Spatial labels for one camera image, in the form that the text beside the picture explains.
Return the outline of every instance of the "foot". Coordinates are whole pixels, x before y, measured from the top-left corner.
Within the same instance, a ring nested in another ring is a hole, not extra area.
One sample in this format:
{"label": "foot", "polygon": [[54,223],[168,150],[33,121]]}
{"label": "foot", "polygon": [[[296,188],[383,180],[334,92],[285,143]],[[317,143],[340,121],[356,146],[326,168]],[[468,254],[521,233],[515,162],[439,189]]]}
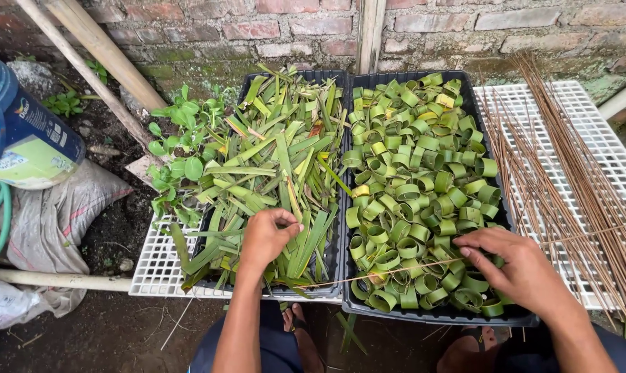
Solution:
{"label": "foot", "polygon": [[498,348],[495,348],[498,344],[497,338],[494,336],[494,330],[490,326],[465,326],[463,330],[469,328],[481,328],[479,340],[483,343],[484,350],[474,336],[461,336],[451,343],[439,362],[437,362],[438,373],[483,373],[492,371],[494,357],[498,350]]}
{"label": "foot", "polygon": [[[286,332],[292,330],[294,318],[306,322],[304,311],[299,303],[294,303],[292,309],[288,308],[283,313],[283,328]],[[302,328],[295,328],[294,336],[297,338],[299,357],[301,358],[301,367],[304,368],[304,373],[323,373],[324,365],[308,332]]]}

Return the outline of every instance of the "wooden pole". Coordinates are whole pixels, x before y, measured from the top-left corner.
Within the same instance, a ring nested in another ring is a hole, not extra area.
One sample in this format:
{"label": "wooden pole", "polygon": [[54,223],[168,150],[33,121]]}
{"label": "wooden pole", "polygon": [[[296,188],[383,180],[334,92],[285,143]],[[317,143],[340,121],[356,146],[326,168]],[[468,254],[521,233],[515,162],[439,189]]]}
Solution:
{"label": "wooden pole", "polygon": [[78,72],[85,78],[87,83],[92,86],[103,101],[108,105],[110,110],[117,116],[120,122],[126,127],[128,132],[141,144],[146,157],[149,157],[153,163],[159,165],[161,162],[158,158],[154,157],[147,145],[152,140],[152,136],[143,128],[143,126],[126,110],[124,104],[120,102],[117,97],[106,87],[96,76],[96,74],[85,64],[85,60],[78,55],[74,47],[62,36],[60,31],[55,28],[52,22],[43,14],[43,12],[36,6],[33,0],[16,0],[16,2],[23,8],[32,20],[39,25],[41,30],[46,36],[52,40],[60,52],[67,57],[69,62],[78,70]]}
{"label": "wooden pole", "polygon": [[167,106],[156,90],[76,0],[48,0],[46,8],[147,110]]}
{"label": "wooden pole", "polygon": [[359,6],[357,74],[374,74],[380,60],[386,0],[361,1]]}

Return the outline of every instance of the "hand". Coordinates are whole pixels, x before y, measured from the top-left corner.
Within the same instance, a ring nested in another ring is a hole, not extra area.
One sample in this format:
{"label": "hand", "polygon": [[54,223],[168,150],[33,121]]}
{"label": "hand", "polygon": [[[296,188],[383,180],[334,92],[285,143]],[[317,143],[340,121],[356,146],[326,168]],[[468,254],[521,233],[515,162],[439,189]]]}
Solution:
{"label": "hand", "polygon": [[[287,228],[278,229],[277,224]],[[262,273],[267,264],[303,229],[297,218],[284,208],[258,211],[246,225],[239,268],[250,267]]]}
{"label": "hand", "polygon": [[[453,243],[491,286],[544,321],[553,315],[558,317],[557,311],[582,307],[531,238],[495,227],[475,230],[456,238]],[[499,255],[506,264],[501,269],[495,267],[478,248]]]}

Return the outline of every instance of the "brick wall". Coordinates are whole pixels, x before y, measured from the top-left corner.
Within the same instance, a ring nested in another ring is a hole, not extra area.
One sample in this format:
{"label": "brick wall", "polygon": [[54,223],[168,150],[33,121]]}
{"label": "brick wall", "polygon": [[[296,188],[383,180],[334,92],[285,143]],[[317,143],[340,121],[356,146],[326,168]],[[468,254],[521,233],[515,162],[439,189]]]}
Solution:
{"label": "brick wall", "polygon": [[[213,84],[238,86],[258,62],[353,71],[358,1],[83,0],[83,6],[168,93],[184,82],[203,92]],[[489,84],[503,84],[519,81],[510,53],[533,49],[542,70],[580,80],[598,102],[626,84],[626,0],[387,0],[386,8],[380,71],[458,68],[478,81],[480,70]],[[0,55],[15,51],[61,58],[12,0],[0,0]]]}

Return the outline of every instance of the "person's left hand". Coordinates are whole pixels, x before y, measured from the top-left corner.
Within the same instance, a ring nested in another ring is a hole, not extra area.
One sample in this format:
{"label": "person's left hand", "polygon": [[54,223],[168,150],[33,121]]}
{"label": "person's left hand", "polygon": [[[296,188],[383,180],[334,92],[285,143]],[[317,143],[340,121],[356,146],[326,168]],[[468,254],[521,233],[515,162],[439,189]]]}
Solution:
{"label": "person's left hand", "polygon": [[[278,229],[277,224],[287,228]],[[284,208],[258,211],[246,225],[239,267],[264,271],[267,264],[302,230],[304,225],[299,224],[297,218]]]}

